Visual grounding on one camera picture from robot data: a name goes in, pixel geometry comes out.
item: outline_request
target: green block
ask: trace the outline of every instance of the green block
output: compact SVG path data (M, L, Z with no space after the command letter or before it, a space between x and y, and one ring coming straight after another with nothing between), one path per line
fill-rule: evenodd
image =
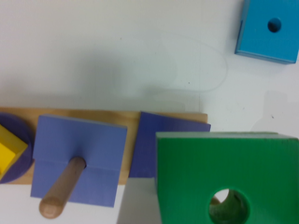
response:
M298 224L299 142L277 133L157 133L163 224ZM229 189L227 199L210 203Z

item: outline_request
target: blue block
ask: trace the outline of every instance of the blue block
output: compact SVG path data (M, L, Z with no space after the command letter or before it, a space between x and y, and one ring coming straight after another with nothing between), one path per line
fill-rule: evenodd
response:
M235 54L296 63L299 0L245 0Z
M87 166L69 202L113 207L127 129L102 122L43 115L39 117L32 197L43 198L74 157Z
M129 177L156 177L157 132L209 132L209 124L141 112Z

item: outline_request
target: wooden dowel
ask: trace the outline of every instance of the wooden dowel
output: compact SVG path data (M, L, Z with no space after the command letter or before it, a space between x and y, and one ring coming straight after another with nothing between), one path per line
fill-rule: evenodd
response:
M73 158L39 204L43 217L56 218L63 211L82 171L86 166L81 157Z

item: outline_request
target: wooden board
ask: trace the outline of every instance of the wooden board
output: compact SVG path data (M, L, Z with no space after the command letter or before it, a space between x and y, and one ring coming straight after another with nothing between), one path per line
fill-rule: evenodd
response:
M68 116L78 119L91 119L111 124L123 125L128 128L126 145L124 149L120 185L124 185L129 176L132 157L134 153L135 139L137 135L140 112L127 111L106 111L106 110L71 110L71 109L40 109L40 108L0 108L0 112L14 114L23 119L29 127L35 132L38 116L42 114L52 114L60 116ZM206 114L189 114L189 113L157 113L178 119L188 119L207 123ZM33 165L29 171L21 178L9 184L32 184L35 166Z

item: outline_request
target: yellow block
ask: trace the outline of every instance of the yellow block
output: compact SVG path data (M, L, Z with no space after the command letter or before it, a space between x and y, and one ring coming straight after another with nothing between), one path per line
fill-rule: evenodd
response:
M0 180L27 147L20 138L0 125Z

